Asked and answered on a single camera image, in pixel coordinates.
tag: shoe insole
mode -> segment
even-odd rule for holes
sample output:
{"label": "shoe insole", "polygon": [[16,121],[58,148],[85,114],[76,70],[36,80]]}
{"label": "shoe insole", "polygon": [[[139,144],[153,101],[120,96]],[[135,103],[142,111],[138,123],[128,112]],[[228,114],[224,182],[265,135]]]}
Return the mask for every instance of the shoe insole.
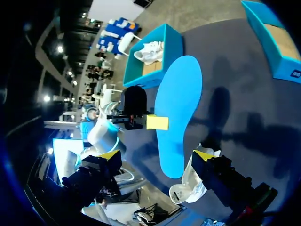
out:
{"label": "shoe insole", "polygon": [[170,178],[184,173],[184,133],[199,104],[202,86],[201,68],[192,56],[176,59],[159,86],[155,114],[169,118],[169,129],[157,130],[160,165]]}

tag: yellow sticker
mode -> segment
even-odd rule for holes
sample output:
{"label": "yellow sticker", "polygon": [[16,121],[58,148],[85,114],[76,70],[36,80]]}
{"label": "yellow sticker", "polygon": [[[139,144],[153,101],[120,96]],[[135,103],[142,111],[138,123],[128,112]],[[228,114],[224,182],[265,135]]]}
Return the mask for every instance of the yellow sticker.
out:
{"label": "yellow sticker", "polygon": [[148,114],[146,115],[146,129],[168,130],[169,118],[159,117],[156,116],[155,114]]}
{"label": "yellow sticker", "polygon": [[211,154],[206,154],[206,153],[198,151],[198,150],[193,150],[193,151],[196,152],[199,156],[201,156],[201,158],[204,159],[205,162],[207,162],[208,159],[217,157],[217,156],[214,156]]}
{"label": "yellow sticker", "polygon": [[120,149],[117,149],[117,150],[114,150],[114,151],[111,151],[111,152],[108,152],[108,153],[105,153],[105,154],[101,154],[97,157],[102,157],[106,160],[109,160],[111,157],[113,157],[114,154],[116,154],[118,151],[120,151]]}
{"label": "yellow sticker", "polygon": [[135,24],[131,24],[131,25],[129,26],[129,29],[133,30],[135,27],[136,27]]}

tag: white sneaker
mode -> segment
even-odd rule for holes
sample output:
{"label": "white sneaker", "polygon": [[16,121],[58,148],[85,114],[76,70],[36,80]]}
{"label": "white sneaker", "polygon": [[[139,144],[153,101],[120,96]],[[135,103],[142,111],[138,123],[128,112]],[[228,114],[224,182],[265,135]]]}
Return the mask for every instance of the white sneaker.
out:
{"label": "white sneaker", "polygon": [[143,45],[143,49],[136,51],[134,57],[144,62],[146,65],[150,65],[155,61],[162,62],[164,42],[152,41]]}

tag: table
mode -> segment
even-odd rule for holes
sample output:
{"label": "table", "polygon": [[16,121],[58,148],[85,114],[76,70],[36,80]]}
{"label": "table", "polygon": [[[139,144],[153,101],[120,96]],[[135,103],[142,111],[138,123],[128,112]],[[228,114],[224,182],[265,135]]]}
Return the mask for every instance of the table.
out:
{"label": "table", "polygon": [[[199,142],[220,147],[239,173],[253,178],[254,187],[265,182],[278,190],[268,208],[277,210],[301,176],[301,85],[272,78],[245,19],[204,25],[182,35],[185,54],[198,60],[203,74],[202,98],[185,131],[185,164]],[[146,90],[149,111],[157,90]],[[125,145],[126,160],[162,192],[168,194],[179,182],[160,168],[156,131],[127,131]],[[212,191],[183,204],[217,220],[231,213]]]}

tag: white bag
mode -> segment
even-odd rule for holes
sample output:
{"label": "white bag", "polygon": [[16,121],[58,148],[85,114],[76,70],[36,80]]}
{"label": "white bag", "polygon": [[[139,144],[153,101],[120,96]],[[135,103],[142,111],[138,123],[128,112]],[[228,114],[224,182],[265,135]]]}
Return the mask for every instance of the white bag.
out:
{"label": "white bag", "polygon": [[[201,144],[199,144],[199,147],[197,147],[196,150],[211,154],[215,157],[219,157],[221,153],[221,151],[214,152],[211,148],[203,148]],[[196,202],[207,191],[191,163],[192,156],[190,157],[182,176],[182,183],[173,185],[169,189],[169,197],[175,204],[180,204],[182,202]]]}

